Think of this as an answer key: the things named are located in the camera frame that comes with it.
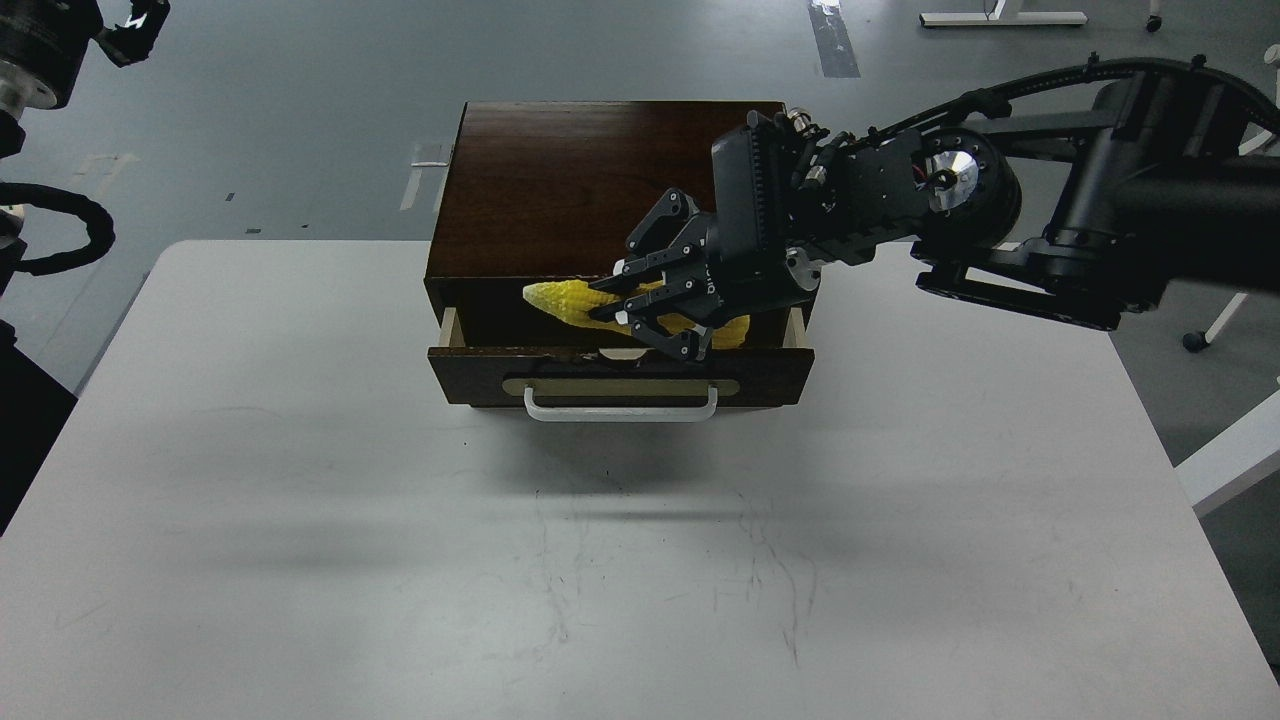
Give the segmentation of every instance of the white table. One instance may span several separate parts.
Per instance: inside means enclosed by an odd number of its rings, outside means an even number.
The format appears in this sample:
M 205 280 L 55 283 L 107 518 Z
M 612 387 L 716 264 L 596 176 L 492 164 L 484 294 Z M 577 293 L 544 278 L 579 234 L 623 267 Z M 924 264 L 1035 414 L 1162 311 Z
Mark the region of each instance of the white table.
M 1257 717 L 1102 334 L 827 273 L 797 407 L 444 404 L 422 243 L 188 242 L 0 542 L 27 717 Z

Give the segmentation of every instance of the gray floor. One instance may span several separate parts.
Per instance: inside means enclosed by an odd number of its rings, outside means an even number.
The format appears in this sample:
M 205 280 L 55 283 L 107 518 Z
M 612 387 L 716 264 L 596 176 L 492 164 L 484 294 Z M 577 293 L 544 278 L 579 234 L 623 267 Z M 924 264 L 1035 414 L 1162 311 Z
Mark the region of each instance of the gray floor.
M 123 18 L 125 0 L 101 3 Z M 10 181 L 78 187 L 115 215 L 105 260 L 44 279 L 20 277 L 0 316 L 19 347 L 81 387 L 159 254 L 183 238 L 429 238 L 439 177 L 401 210 L 410 161 L 451 141 L 467 100 L 778 99 L 829 127 L 884 124 L 959 92 L 1105 58 L 1206 53 L 1212 65 L 1271 92 L 1261 59 L 1280 42 L 1280 4 L 1169 3 L 1143 32 L 1146 3 L 1044 0 L 1083 9 L 1079 29 L 922 29 L 922 10 L 975 1 L 846 0 L 860 78 L 826 78 L 808 0 L 600 3 L 177 3 L 151 60 L 116 70 L 96 53 L 72 105 L 31 111 Z M 1037 101 L 1076 108 L 1088 95 Z M 1057 169 L 1019 165 L 1027 200 L 1015 237 L 1039 231 Z M 78 241 L 74 223 L 33 214 L 32 254 Z M 1219 346 L 1178 345 L 1230 291 L 1174 287 L 1160 313 L 1115 334 L 1174 461 L 1276 389 L 1277 301 L 1245 306 Z M 1280 571 L 1272 478 L 1204 527 L 1280 662 Z

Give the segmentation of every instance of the white drawer handle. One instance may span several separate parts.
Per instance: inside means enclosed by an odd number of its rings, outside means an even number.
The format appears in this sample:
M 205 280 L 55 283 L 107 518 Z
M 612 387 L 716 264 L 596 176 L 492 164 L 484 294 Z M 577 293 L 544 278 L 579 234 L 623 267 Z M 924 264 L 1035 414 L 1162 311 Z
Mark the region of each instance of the white drawer handle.
M 544 407 L 525 386 L 525 410 L 543 423 L 698 423 L 716 414 L 719 392 L 707 387 L 707 405 L 699 407 Z

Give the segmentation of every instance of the dark wood surface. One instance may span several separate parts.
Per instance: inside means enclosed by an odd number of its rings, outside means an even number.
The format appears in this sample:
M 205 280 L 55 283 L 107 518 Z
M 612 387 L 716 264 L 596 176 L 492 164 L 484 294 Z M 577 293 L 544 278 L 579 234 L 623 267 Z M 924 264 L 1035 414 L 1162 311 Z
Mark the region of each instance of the dark wood surface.
M 436 316 L 460 278 L 603 277 L 668 187 L 714 208 L 710 146 L 781 102 L 470 102 L 426 266 Z

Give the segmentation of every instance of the toy corn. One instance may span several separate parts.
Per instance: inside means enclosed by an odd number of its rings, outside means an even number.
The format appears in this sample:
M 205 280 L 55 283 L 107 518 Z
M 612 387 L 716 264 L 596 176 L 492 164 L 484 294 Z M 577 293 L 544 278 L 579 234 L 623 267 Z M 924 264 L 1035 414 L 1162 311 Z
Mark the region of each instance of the toy corn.
M 659 283 L 650 283 L 641 286 L 640 290 L 648 291 L 658 286 Z M 602 323 L 599 320 L 593 320 L 588 315 L 588 313 L 594 307 L 617 302 L 623 299 L 613 295 L 612 292 L 591 290 L 586 286 L 586 281 L 573 279 L 534 283 L 525 286 L 524 296 L 525 302 L 529 302 L 543 313 L 547 313 L 570 325 L 631 334 L 626 325 L 620 325 L 617 323 Z M 694 327 L 692 320 L 675 313 L 663 315 L 658 319 L 658 322 L 662 323 L 662 327 L 672 334 Z M 718 328 L 714 333 L 712 333 L 712 347 L 717 350 L 740 347 L 746 340 L 746 331 L 750 327 L 750 323 L 751 318 L 749 315 L 733 318 L 723 328 Z

